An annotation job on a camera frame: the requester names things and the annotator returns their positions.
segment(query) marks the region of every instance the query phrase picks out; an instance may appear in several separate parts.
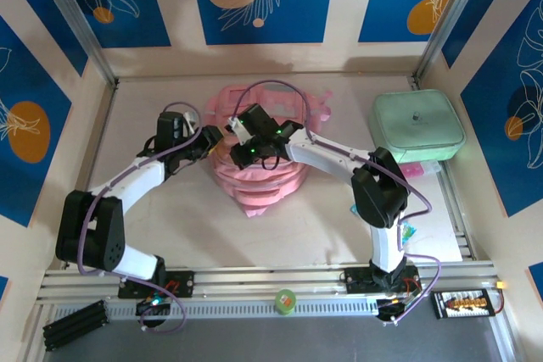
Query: orange circle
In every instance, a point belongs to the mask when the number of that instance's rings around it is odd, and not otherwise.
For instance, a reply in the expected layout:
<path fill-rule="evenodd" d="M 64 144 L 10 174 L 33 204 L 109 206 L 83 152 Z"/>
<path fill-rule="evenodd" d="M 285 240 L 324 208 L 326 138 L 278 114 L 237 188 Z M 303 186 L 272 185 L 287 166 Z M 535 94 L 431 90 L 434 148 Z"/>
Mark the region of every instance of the orange circle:
<path fill-rule="evenodd" d="M 92 15 L 94 16 L 94 19 L 98 20 L 98 22 L 102 23 L 103 25 L 108 25 L 115 18 L 113 13 L 111 13 L 111 10 L 101 6 L 95 8 L 92 11 Z"/>
<path fill-rule="evenodd" d="M 407 29 L 417 35 L 431 34 L 449 0 L 422 0 L 411 9 Z"/>
<path fill-rule="evenodd" d="M 51 140 L 48 114 L 33 102 L 16 103 L 9 111 L 9 145 L 26 163 L 39 163 L 45 157 Z"/>
<path fill-rule="evenodd" d="M 512 116 L 506 122 L 506 135 L 511 140 L 518 140 L 523 135 L 523 122 L 517 116 Z"/>

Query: circuit board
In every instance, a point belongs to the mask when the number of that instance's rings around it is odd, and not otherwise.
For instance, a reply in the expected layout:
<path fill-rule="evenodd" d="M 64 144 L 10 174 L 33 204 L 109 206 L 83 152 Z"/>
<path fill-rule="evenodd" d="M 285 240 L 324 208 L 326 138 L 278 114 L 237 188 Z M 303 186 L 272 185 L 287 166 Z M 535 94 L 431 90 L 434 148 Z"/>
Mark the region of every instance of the circuit board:
<path fill-rule="evenodd" d="M 493 317 L 494 308 L 486 289 L 461 292 L 432 292 L 438 320 L 444 318 Z"/>

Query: metal base plate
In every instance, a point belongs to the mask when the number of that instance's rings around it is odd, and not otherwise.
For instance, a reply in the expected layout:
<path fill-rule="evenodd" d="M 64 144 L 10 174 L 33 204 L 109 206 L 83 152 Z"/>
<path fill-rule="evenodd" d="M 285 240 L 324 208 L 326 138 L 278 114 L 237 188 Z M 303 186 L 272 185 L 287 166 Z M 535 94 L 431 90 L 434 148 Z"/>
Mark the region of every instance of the metal base plate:
<path fill-rule="evenodd" d="M 170 289 L 179 298 L 191 298 L 194 288 L 194 272 L 191 270 L 167 271 L 166 288 Z M 147 286 L 127 281 L 119 286 L 119 298 L 144 299 L 153 296 L 154 290 Z"/>

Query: red wire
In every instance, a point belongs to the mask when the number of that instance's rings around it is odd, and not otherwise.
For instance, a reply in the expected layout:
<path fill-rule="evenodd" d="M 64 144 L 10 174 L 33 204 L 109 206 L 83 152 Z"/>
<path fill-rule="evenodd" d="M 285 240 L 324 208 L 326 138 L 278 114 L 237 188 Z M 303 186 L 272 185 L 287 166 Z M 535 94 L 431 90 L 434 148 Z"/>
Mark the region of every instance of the red wire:
<path fill-rule="evenodd" d="M 503 310 L 503 307 L 506 305 L 506 300 L 503 297 L 503 290 L 501 289 L 500 289 L 500 299 L 501 299 L 500 308 L 494 311 L 496 314 L 499 314 Z"/>
<path fill-rule="evenodd" d="M 409 279 L 405 278 L 405 279 L 404 279 L 404 283 L 406 284 L 406 287 L 407 287 L 407 294 L 406 294 L 406 296 L 409 296 L 409 293 L 411 292 L 411 288 L 409 287 Z"/>
<path fill-rule="evenodd" d="M 417 286 L 417 288 L 421 289 L 421 284 L 415 279 L 411 279 L 411 277 L 406 277 L 404 281 L 412 281 L 413 283 L 415 283 L 415 286 Z"/>

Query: white wall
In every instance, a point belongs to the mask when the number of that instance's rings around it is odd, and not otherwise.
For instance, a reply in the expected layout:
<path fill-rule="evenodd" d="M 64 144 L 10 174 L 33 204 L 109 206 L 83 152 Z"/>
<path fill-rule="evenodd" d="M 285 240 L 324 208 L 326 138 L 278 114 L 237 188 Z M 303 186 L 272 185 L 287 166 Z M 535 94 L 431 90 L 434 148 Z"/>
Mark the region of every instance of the white wall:
<path fill-rule="evenodd" d="M 76 73 L 25 0 L 2 2 L 0 15 L 72 102 L 30 225 L 24 228 L 0 216 L 0 276 L 10 281 L 0 309 L 0 359 L 11 361 L 43 272 L 53 260 L 64 198 L 79 176 L 105 82 L 92 64 L 82 78 Z"/>
<path fill-rule="evenodd" d="M 330 0 L 323 44 L 207 46 L 196 0 L 158 0 L 171 47 L 110 48 L 120 77 L 304 71 L 412 72 L 426 42 L 359 44 L 369 0 Z"/>
<path fill-rule="evenodd" d="M 441 56 L 424 87 L 447 93 L 467 132 L 467 145 L 451 161 L 452 175 L 479 255 L 494 261 L 506 282 L 506 312 L 529 360 L 543 359 L 543 303 L 528 267 L 543 261 L 543 201 L 507 218 L 460 94 L 529 0 L 495 0 L 449 70 Z"/>

